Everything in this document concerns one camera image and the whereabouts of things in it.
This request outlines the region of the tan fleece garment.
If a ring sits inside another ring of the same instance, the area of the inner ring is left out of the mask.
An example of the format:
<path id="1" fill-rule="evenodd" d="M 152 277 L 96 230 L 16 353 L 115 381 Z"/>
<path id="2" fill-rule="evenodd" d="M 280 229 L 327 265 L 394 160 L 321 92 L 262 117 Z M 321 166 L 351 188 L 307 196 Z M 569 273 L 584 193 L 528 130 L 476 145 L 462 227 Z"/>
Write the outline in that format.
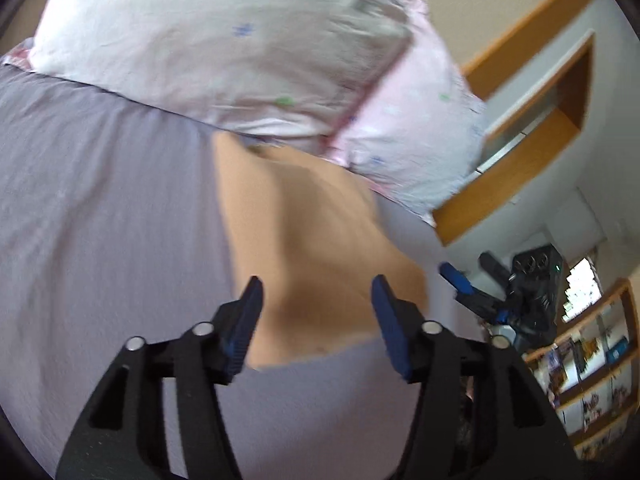
<path id="1" fill-rule="evenodd" d="M 360 177 L 291 148 L 214 139 L 220 214 L 238 289 L 253 276 L 264 306 L 248 349 L 254 368 L 326 356 L 378 334 L 371 283 L 427 306 L 423 270 L 387 237 Z"/>

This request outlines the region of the wooden bookshelf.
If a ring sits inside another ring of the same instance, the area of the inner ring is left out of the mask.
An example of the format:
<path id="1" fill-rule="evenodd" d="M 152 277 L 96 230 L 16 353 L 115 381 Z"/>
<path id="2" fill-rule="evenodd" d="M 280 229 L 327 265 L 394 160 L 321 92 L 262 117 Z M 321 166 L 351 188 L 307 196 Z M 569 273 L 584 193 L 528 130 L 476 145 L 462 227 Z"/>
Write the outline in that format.
<path id="1" fill-rule="evenodd" d="M 581 460 L 594 460 L 639 409 L 639 315 L 628 278 L 561 323 L 554 343 L 525 363 Z"/>

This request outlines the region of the pink floral pillow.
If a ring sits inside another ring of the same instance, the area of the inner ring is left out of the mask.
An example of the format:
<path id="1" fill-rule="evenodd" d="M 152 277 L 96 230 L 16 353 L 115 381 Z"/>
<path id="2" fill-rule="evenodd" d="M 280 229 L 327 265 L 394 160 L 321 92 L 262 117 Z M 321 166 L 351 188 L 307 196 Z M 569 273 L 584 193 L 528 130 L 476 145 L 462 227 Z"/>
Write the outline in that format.
<path id="1" fill-rule="evenodd" d="M 439 36 L 426 0 L 400 0 L 411 41 L 347 125 L 326 159 L 428 224 L 475 170 L 486 139 L 485 104 Z"/>

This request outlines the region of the lavender bed sheet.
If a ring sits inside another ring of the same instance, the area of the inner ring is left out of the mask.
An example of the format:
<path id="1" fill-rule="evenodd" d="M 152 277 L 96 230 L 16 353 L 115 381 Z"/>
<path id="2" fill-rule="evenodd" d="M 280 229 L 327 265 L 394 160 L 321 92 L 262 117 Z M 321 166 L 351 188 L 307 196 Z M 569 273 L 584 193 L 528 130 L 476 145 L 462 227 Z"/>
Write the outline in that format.
<path id="1" fill-rule="evenodd" d="M 1 406 L 53 474 L 122 344 L 181 335 L 234 298 L 209 126 L 1 70 Z M 382 479 L 416 387 L 379 339 L 244 370 L 219 393 L 247 479 Z"/>

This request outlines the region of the white floral pillow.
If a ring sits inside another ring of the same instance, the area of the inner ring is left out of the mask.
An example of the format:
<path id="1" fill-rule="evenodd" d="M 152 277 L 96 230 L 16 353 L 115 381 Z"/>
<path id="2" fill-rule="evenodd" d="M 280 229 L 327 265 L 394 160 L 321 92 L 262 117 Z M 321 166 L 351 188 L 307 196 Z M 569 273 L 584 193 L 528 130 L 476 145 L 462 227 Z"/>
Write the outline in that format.
<path id="1" fill-rule="evenodd" d="M 4 62 L 250 136 L 325 136 L 408 46 L 396 0 L 48 0 Z"/>

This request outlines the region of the wooden wall shelf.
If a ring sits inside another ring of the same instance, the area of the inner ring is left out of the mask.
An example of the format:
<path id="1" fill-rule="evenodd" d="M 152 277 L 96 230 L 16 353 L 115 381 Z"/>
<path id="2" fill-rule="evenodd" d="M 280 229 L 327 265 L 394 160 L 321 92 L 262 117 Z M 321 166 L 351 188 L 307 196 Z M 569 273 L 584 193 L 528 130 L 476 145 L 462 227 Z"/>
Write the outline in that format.
<path id="1" fill-rule="evenodd" d="M 544 0 L 485 53 L 465 66 L 478 96 L 497 95 L 526 64 L 578 18 L 592 0 Z M 480 174 L 436 209 L 436 232 L 448 246 L 489 218 L 538 177 L 582 133 L 588 114 L 596 34 L 587 32 L 550 74 L 497 120 Z"/>

